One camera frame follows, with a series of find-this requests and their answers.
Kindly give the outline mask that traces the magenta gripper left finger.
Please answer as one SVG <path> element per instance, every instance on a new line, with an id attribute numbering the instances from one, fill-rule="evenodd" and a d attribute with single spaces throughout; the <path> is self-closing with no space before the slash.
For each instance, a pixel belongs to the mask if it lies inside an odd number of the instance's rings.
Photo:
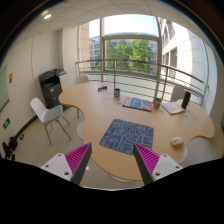
<path id="1" fill-rule="evenodd" d="M 67 154 L 57 153 L 41 168 L 76 185 L 81 183 L 92 154 L 92 144 L 87 143 Z"/>

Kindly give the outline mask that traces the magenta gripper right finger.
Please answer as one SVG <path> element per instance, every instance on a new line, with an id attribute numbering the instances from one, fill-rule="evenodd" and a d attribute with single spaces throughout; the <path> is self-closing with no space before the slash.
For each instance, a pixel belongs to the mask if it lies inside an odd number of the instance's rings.
<path id="1" fill-rule="evenodd" d="M 137 143 L 133 145 L 133 153 L 145 185 L 182 169 L 168 154 L 159 155 Z"/>

